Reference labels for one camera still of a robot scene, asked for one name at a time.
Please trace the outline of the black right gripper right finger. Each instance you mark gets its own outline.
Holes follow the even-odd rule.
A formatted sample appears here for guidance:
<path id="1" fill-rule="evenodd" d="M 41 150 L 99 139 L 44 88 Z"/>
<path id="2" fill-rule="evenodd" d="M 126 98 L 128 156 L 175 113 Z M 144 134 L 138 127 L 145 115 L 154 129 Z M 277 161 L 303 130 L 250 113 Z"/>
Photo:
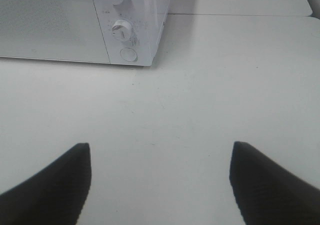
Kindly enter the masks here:
<path id="1" fill-rule="evenodd" d="M 249 143 L 233 144 L 229 181 L 247 225 L 320 223 L 320 190 Z"/>

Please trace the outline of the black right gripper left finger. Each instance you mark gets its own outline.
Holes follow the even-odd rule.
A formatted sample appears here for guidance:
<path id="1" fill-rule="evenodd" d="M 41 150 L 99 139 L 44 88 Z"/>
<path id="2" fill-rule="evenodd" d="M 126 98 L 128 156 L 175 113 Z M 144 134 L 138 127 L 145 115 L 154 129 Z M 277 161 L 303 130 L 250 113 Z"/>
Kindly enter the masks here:
<path id="1" fill-rule="evenodd" d="M 44 169 L 0 195 L 2 225 L 75 225 L 92 181 L 88 143 L 78 143 Z"/>

